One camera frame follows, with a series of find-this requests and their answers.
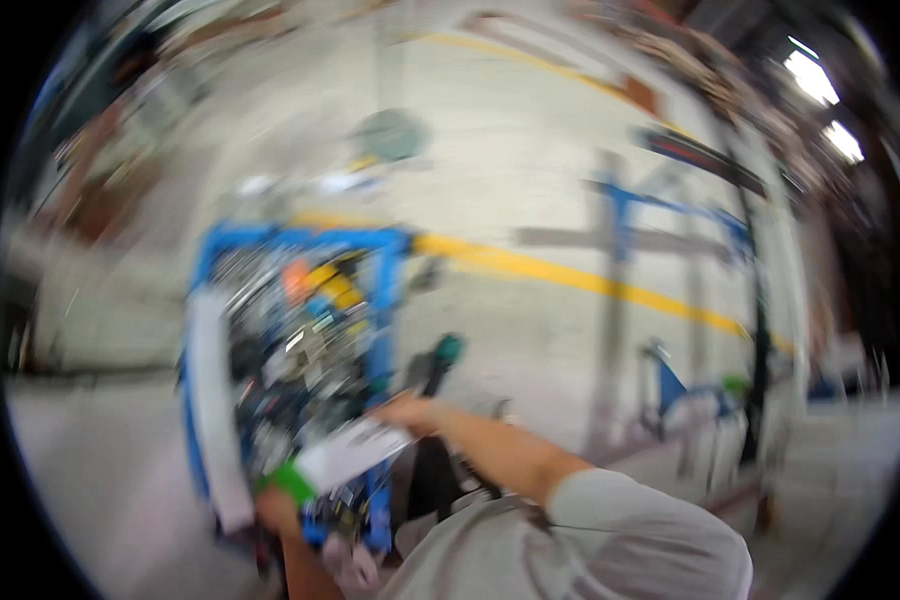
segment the fluorescent light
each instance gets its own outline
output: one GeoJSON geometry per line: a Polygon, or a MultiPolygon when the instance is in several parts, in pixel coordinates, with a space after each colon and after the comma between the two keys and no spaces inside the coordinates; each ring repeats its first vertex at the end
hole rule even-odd
{"type": "Polygon", "coordinates": [[[790,42],[793,42],[793,45],[796,46],[797,48],[803,48],[804,50],[806,50],[807,54],[809,54],[811,57],[813,57],[815,59],[819,58],[819,56],[817,55],[816,52],[811,50],[806,44],[804,44],[804,42],[800,41],[799,39],[796,39],[792,35],[787,35],[787,40],[789,40],[790,42]]]}
{"type": "Polygon", "coordinates": [[[816,64],[810,56],[800,50],[793,50],[792,54],[783,61],[783,66],[796,78],[796,84],[800,89],[808,93],[816,102],[827,106],[840,102],[840,96],[830,84],[824,67],[816,64]]]}
{"type": "Polygon", "coordinates": [[[850,161],[850,164],[864,160],[864,152],[860,150],[857,138],[853,137],[840,121],[831,121],[830,126],[823,129],[823,136],[837,147],[837,150],[850,161]]]}

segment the white fabric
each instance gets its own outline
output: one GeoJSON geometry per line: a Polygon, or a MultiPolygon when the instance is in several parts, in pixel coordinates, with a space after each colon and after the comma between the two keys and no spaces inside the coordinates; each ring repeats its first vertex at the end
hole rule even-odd
{"type": "Polygon", "coordinates": [[[512,498],[472,505],[432,529],[379,598],[747,597],[743,537],[706,510],[621,473],[590,469],[546,513],[512,498]]]}

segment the gray shirt sleeve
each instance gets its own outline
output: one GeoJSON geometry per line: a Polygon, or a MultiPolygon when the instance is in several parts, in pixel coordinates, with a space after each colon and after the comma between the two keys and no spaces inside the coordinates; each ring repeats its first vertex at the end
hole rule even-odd
{"type": "Polygon", "coordinates": [[[547,518],[593,548],[570,597],[742,600],[750,590],[753,564],[740,534],[623,473],[593,468],[567,477],[547,518]]]}

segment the white paper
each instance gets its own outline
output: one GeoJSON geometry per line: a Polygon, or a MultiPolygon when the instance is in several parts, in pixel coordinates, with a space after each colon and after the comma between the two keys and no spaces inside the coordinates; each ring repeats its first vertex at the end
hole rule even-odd
{"type": "Polygon", "coordinates": [[[240,461],[240,441],[230,393],[228,298],[201,288],[188,302],[187,377],[190,410],[210,502],[224,534],[252,525],[253,498],[240,461]]]}
{"type": "Polygon", "coordinates": [[[293,461],[293,468],[318,494],[324,494],[366,473],[413,441],[406,431],[364,416],[305,448],[293,461]]]}

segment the green wristband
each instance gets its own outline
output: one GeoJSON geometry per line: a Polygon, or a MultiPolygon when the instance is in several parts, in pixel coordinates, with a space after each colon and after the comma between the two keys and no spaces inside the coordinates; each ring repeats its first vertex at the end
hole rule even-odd
{"type": "Polygon", "coordinates": [[[284,462],[277,466],[273,473],[261,477],[257,481],[256,491],[259,493],[266,486],[270,485],[274,485],[287,493],[297,505],[317,495],[317,490],[313,485],[294,468],[293,460],[284,462]]]}

